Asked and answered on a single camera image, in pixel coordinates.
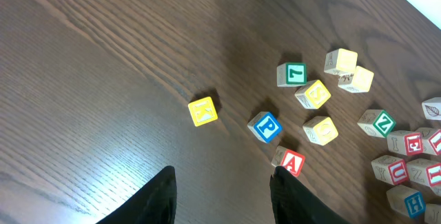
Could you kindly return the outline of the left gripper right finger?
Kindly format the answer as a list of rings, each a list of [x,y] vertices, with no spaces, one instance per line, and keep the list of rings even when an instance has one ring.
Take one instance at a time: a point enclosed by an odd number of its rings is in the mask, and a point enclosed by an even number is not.
[[[284,167],[275,168],[269,186],[277,224],[349,224]]]

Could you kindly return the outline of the green block N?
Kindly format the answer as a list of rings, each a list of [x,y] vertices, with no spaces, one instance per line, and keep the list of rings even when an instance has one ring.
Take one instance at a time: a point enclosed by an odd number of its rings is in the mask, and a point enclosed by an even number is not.
[[[426,224],[441,224],[441,205],[426,204],[424,222]]]

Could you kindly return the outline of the red block U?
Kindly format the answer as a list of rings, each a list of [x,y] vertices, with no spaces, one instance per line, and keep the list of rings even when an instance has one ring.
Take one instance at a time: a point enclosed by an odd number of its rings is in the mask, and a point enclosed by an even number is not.
[[[409,173],[404,159],[384,155],[371,162],[373,173],[379,181],[390,185],[399,185],[409,180]]]

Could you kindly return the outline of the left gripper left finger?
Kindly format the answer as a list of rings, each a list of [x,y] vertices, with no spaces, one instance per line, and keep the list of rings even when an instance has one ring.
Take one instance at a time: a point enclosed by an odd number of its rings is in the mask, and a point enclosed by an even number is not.
[[[175,169],[168,165],[97,224],[174,224],[176,205]]]

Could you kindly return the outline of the yellow block top left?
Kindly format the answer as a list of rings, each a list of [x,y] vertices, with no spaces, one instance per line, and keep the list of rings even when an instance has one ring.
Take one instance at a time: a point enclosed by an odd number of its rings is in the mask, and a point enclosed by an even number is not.
[[[339,48],[328,52],[325,57],[324,72],[332,75],[353,73],[356,70],[358,53]]]

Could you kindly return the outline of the yellow block lower left cluster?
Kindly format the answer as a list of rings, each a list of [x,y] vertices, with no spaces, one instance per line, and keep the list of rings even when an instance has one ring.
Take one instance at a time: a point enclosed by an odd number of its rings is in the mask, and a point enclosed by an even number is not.
[[[302,128],[309,141],[316,145],[326,145],[338,136],[334,122],[328,116],[315,116]]]

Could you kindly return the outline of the green block Z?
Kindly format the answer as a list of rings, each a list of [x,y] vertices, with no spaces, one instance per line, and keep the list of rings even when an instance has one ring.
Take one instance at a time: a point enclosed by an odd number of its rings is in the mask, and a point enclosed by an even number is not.
[[[396,121],[385,110],[366,110],[357,124],[369,136],[386,138]]]

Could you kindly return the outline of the yellow block beside green L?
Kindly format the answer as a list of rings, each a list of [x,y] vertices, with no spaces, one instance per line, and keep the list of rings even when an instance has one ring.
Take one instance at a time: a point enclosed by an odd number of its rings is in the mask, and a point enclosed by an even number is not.
[[[294,96],[305,109],[317,110],[331,98],[331,93],[321,80],[314,80],[308,81]]]

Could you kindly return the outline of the blue block top L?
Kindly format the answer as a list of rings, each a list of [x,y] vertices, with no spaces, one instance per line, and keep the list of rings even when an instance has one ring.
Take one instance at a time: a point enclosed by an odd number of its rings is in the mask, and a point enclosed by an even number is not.
[[[422,102],[424,116],[428,120],[441,120],[441,97],[434,97]]]

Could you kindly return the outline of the red block A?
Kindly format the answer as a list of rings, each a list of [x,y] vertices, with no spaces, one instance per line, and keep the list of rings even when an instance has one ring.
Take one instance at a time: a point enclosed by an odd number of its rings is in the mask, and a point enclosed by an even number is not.
[[[271,164],[274,167],[285,168],[292,176],[298,177],[305,163],[305,156],[293,150],[278,146],[276,148]]]

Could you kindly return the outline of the blue block E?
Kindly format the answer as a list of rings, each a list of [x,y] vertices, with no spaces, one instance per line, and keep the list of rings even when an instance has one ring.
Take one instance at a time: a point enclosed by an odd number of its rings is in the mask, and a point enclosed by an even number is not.
[[[391,209],[409,218],[416,218],[426,210],[422,193],[413,188],[397,185],[386,195]]]

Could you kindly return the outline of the red block E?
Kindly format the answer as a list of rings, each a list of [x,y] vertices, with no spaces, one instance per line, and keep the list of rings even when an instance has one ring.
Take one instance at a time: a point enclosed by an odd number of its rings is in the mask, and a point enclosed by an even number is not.
[[[390,132],[387,135],[387,146],[390,152],[413,156],[424,152],[422,134],[406,130]]]

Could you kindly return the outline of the red block D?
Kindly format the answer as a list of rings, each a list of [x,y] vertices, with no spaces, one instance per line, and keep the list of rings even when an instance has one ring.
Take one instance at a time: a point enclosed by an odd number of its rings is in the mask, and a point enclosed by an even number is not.
[[[409,180],[428,187],[440,184],[440,163],[428,159],[415,159],[407,163]]]

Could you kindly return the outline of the blue block P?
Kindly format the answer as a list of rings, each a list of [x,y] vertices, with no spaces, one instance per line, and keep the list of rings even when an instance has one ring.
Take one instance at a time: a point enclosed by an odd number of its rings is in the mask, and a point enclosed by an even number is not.
[[[282,125],[271,112],[258,113],[247,124],[247,127],[263,143],[270,143],[283,130]]]

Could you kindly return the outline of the yellow block far left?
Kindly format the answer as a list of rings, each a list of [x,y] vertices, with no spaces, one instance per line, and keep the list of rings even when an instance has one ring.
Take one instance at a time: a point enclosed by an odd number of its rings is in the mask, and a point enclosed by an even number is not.
[[[210,96],[188,104],[189,112],[196,127],[218,119],[214,102]]]

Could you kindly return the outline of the blue block D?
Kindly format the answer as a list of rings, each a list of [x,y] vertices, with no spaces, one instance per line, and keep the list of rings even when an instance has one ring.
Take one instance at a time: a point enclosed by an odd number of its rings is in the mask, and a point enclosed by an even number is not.
[[[441,185],[433,186],[431,190],[436,196],[441,196]]]

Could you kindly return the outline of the yellow block S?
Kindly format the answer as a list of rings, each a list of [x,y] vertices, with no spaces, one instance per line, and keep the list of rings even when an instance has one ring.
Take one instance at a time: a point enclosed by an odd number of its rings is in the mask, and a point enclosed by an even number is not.
[[[374,73],[359,65],[353,73],[342,74],[338,80],[338,87],[350,93],[365,93],[370,91]]]

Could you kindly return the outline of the red block I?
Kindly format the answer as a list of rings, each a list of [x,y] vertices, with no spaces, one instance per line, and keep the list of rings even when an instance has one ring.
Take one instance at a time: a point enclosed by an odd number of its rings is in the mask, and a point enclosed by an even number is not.
[[[440,129],[418,128],[422,137],[423,152],[434,156],[440,155]]]

